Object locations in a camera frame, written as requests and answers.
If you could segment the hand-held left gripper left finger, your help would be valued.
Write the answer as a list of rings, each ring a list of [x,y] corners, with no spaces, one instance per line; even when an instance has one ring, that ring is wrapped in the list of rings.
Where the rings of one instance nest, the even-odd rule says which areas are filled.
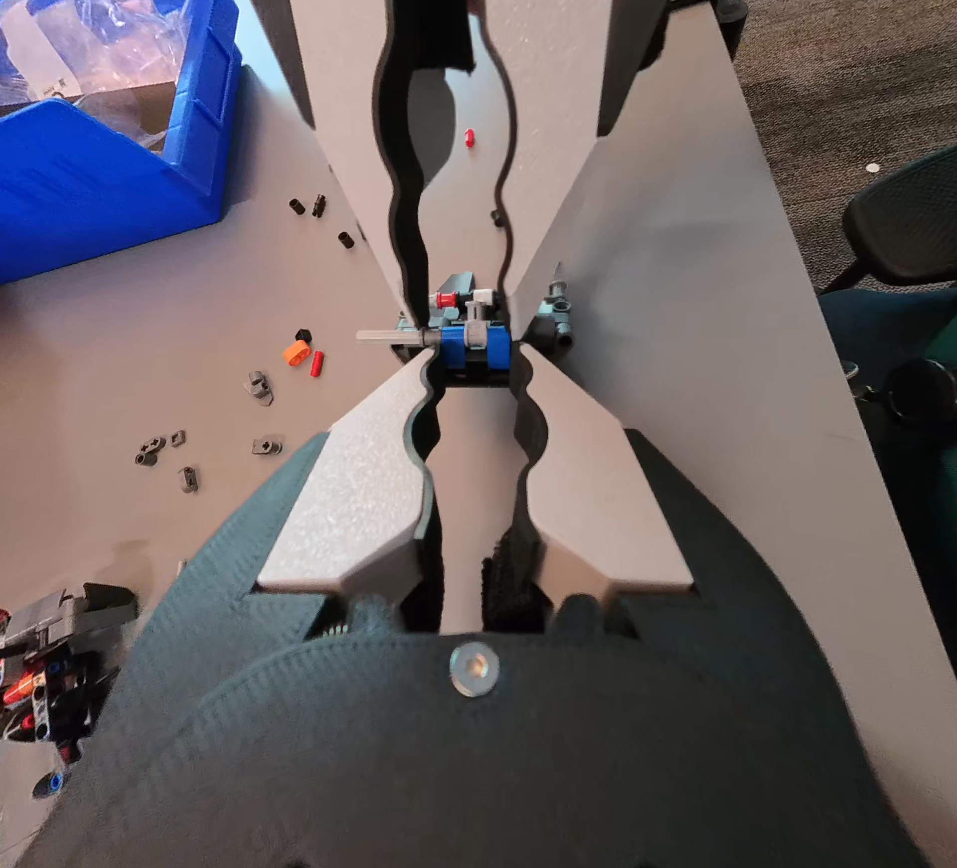
[[[424,349],[323,435],[258,589],[376,595],[409,630],[438,631],[441,522],[427,458],[440,400],[440,355]]]

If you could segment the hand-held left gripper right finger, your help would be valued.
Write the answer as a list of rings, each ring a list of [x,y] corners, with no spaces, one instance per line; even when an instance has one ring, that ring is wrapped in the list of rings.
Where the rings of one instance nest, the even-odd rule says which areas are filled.
[[[490,633],[540,633],[572,597],[687,595],[694,577],[628,434],[537,349],[514,346],[509,388],[525,455],[511,524],[482,564]]]

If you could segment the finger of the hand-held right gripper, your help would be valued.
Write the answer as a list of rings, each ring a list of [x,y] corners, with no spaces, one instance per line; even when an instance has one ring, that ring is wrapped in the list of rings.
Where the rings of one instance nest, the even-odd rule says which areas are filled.
[[[429,318],[412,0],[290,0],[319,145],[405,317]]]
[[[513,152],[501,187],[512,255],[503,292],[534,309],[537,260],[596,144],[613,0],[483,0],[484,27],[510,87]]]

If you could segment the dark grey lego wing assembly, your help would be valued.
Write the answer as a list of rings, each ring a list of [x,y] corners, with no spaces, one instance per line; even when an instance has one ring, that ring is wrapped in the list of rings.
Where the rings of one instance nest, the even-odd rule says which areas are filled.
[[[575,345],[568,284],[561,267],[548,283],[544,298],[521,342],[554,364],[562,363]],[[432,348],[444,366],[448,384],[506,385],[513,341],[505,304],[497,291],[477,287],[475,275],[450,275],[428,301],[429,319],[417,327],[400,314],[392,329],[361,330],[361,344],[388,347],[401,362]]]

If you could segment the group of black lego pins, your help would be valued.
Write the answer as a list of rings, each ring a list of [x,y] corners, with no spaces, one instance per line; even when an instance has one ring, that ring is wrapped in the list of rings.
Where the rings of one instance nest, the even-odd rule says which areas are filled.
[[[290,199],[288,202],[289,208],[296,216],[305,216],[306,214],[309,214],[309,216],[314,220],[322,220],[324,218],[327,205],[328,198],[327,195],[323,193],[317,194],[315,201],[310,207],[307,207],[303,201],[297,198]],[[339,243],[346,250],[351,250],[355,247],[355,240],[348,231],[336,231],[335,236]]]

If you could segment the large lego car model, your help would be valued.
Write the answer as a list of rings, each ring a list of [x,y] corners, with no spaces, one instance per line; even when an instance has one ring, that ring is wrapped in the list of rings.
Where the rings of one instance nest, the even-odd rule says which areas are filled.
[[[2,611],[2,742],[46,745],[58,764],[32,787],[34,801],[58,794],[81,759],[121,670],[112,651],[138,617],[132,589],[89,582]]]

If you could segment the clear plastic bags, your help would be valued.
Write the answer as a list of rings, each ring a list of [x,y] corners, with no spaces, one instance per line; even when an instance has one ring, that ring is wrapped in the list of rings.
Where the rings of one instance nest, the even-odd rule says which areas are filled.
[[[197,1],[2,0],[2,117],[59,98],[160,153]]]

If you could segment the blue storage bin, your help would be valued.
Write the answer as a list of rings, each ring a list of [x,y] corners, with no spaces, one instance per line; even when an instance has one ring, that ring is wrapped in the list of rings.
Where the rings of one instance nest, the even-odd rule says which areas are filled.
[[[242,55],[234,0],[197,0],[161,154],[52,98],[1,123],[2,282],[221,219]]]

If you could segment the dark office chair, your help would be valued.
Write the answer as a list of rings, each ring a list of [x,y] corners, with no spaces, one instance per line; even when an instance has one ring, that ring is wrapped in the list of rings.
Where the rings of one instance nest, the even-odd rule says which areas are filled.
[[[820,295],[872,276],[894,288],[956,281],[956,146],[937,150],[872,182],[844,209],[853,262]]]

